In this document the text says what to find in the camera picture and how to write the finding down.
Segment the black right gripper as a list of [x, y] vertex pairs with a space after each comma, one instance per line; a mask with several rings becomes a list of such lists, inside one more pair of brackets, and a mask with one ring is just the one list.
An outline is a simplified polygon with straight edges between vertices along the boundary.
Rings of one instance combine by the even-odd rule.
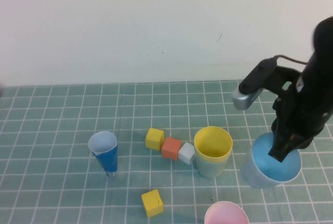
[[268, 154], [282, 163], [293, 150], [307, 148], [332, 116], [332, 79], [298, 78], [273, 104], [273, 145]]

